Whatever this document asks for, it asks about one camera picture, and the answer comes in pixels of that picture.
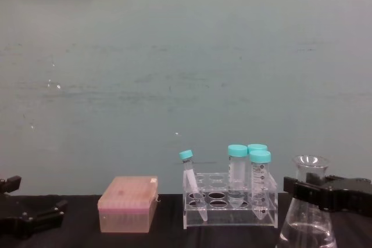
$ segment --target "black table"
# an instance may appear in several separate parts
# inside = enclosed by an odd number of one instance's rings
[[[100,233],[97,202],[99,196],[20,196],[29,207],[48,207],[66,199],[69,209],[63,225],[38,233],[27,240],[0,236],[0,248],[239,248],[275,247],[280,228],[206,227],[183,230],[182,195],[160,195],[160,203],[150,233]],[[282,225],[290,196],[279,194],[279,226]],[[372,218],[352,213],[332,214],[338,248],[372,247]]]

